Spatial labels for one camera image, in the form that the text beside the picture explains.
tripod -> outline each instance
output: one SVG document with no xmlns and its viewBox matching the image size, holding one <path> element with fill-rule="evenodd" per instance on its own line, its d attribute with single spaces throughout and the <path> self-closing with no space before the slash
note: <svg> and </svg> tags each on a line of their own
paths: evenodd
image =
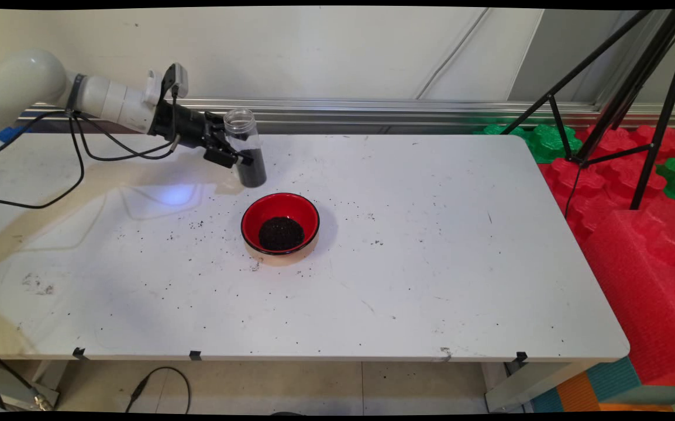
<svg viewBox="0 0 675 421">
<path fill-rule="evenodd" d="M 640 203 L 642 203 L 642 197 L 645 194 L 645 188 L 647 187 L 648 180 L 653 170 L 655 159 L 657 153 L 659 152 L 660 145 L 663 142 L 664 131 L 667 128 L 667 122 L 670 120 L 670 115 L 673 111 L 673 106 L 675 105 L 675 73 L 673 74 L 673 79 L 671 80 L 670 87 L 667 89 L 666 99 L 664 100 L 663 109 L 660 112 L 657 126 L 655 128 L 655 133 L 652 137 L 650 144 L 645 144 L 644 146 L 633 147 L 632 149 L 627 149 L 626 151 L 616 152 L 615 154 L 605 155 L 604 157 L 596 158 L 590 160 L 590 155 L 597 147 L 597 144 L 602 139 L 603 133 L 612 125 L 612 128 L 615 130 L 621 124 L 622 120 L 626 116 L 626 113 L 629 111 L 634 99 L 639 94 L 640 89 L 644 86 L 647 79 L 650 77 L 652 72 L 656 69 L 657 65 L 661 62 L 663 57 L 666 55 L 667 51 L 670 50 L 670 47 L 675 42 L 675 9 L 673 9 L 669 15 L 664 20 L 661 27 L 657 30 L 657 33 L 654 35 L 650 43 L 645 48 L 642 56 L 637 60 L 634 68 L 631 69 L 629 75 L 627 75 L 626 80 L 618 88 L 615 96 L 611 99 L 608 105 L 603 109 L 600 119 L 595 125 L 594 130 L 588 136 L 587 140 L 584 141 L 583 146 L 576 154 L 573 154 L 571 148 L 569 147 L 569 142 L 567 141 L 567 135 L 564 131 L 564 122 L 562 122 L 562 117 L 559 114 L 559 107 L 556 104 L 555 94 L 562 88 L 564 88 L 567 83 L 569 83 L 576 75 L 578 75 L 582 70 L 584 70 L 588 65 L 590 65 L 596 58 L 598 58 L 602 53 L 605 53 L 608 48 L 610 48 L 617 40 L 621 39 L 626 32 L 632 29 L 639 21 L 645 18 L 651 11 L 639 11 L 631 19 L 629 19 L 626 24 L 620 27 L 613 35 L 605 40 L 600 46 L 597 47 L 595 51 L 587 56 L 581 63 L 579 63 L 574 69 L 572 69 L 565 77 L 556 83 L 551 89 L 546 91 L 543 96 L 540 97 L 535 103 L 528 108 L 517 120 L 514 120 L 514 123 L 511 123 L 501 134 L 509 134 L 514 128 L 521 125 L 522 122 L 527 117 L 538 110 L 543 106 L 546 101 L 551 105 L 551 110 L 553 111 L 554 120 L 556 122 L 557 128 L 559 128 L 560 138 L 564 143 L 564 152 L 566 155 L 566 160 L 576 163 L 579 165 L 579 170 L 582 168 L 587 168 L 589 165 L 594 163 L 599 163 L 602 161 L 612 160 L 618 157 L 625 157 L 626 155 L 636 154 L 637 152 L 649 151 L 647 154 L 647 159 L 645 160 L 645 165 L 642 167 L 642 173 L 639 176 L 639 183 L 637 183 L 636 190 L 634 191 L 634 197 L 631 202 L 630 209 L 636 210 L 639 209 Z"/>
</svg>

floor tile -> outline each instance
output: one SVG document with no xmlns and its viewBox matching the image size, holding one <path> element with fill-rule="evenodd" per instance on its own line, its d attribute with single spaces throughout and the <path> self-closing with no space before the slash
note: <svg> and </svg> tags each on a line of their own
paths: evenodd
<svg viewBox="0 0 675 421">
<path fill-rule="evenodd" d="M 361 363 L 174 362 L 192 389 L 190 413 L 361 415 Z M 186 386 L 170 372 L 158 413 L 183 413 Z"/>
<path fill-rule="evenodd" d="M 477 363 L 364 363 L 365 415 L 488 413 Z"/>
</svg>

white table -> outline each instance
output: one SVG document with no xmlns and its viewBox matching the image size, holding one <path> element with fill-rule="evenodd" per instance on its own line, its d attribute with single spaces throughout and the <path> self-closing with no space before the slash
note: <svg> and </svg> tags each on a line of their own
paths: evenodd
<svg viewBox="0 0 675 421">
<path fill-rule="evenodd" d="M 94 154 L 124 154 L 88 135 Z M 137 150 L 158 144 L 118 138 Z M 86 158 L 45 210 L 0 205 L 0 356 L 91 360 L 529 362 L 487 394 L 507 410 L 629 343 L 522 139 L 263 136 L 268 181 L 180 147 Z M 0 155 L 0 199 L 43 203 L 78 177 L 70 135 Z M 319 237 L 247 248 L 257 198 L 303 194 Z"/>
</svg>

white robotic arm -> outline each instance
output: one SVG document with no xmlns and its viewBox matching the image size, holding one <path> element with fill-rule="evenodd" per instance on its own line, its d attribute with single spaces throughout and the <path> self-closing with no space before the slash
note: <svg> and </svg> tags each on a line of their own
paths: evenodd
<svg viewBox="0 0 675 421">
<path fill-rule="evenodd" d="M 186 95 L 182 72 L 179 96 Z M 76 73 L 65 70 L 48 51 L 23 50 L 0 62 L 0 130 L 14 122 L 23 110 L 43 102 L 66 107 Z M 84 77 L 73 109 L 95 115 L 140 133 L 148 133 L 161 94 L 161 80 L 150 72 L 145 92 L 105 77 Z"/>
<path fill-rule="evenodd" d="M 176 104 L 188 92 L 187 72 L 174 63 L 163 75 L 148 72 L 144 91 L 96 75 L 66 70 L 48 51 L 23 50 L 0 62 L 0 130 L 28 107 L 43 102 L 67 112 L 84 112 L 124 127 L 163 136 L 187 147 L 202 146 L 204 158 L 231 168 L 251 164 L 223 134 L 223 119 L 212 112 L 194 112 Z M 171 91 L 174 102 L 164 99 Z"/>
</svg>

black clip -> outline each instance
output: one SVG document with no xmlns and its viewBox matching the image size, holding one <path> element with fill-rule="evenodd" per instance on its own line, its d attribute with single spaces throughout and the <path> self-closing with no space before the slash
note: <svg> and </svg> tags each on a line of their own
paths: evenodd
<svg viewBox="0 0 675 421">
<path fill-rule="evenodd" d="M 67 98 L 67 106 L 64 108 L 65 111 L 72 114 L 75 111 L 75 102 L 78 101 L 78 94 L 80 93 L 80 87 L 83 85 L 83 80 L 85 79 L 84 74 L 78 74 L 75 77 L 73 82 L 73 88 L 70 90 L 70 96 Z"/>
<path fill-rule="evenodd" d="M 517 358 L 512 363 L 524 363 L 527 360 L 527 352 L 517 352 Z"/>
<path fill-rule="evenodd" d="M 76 347 L 75 351 L 73 351 L 73 357 L 77 358 L 78 360 L 87 360 L 88 357 L 86 357 L 84 353 L 85 353 L 84 347 Z"/>
</svg>

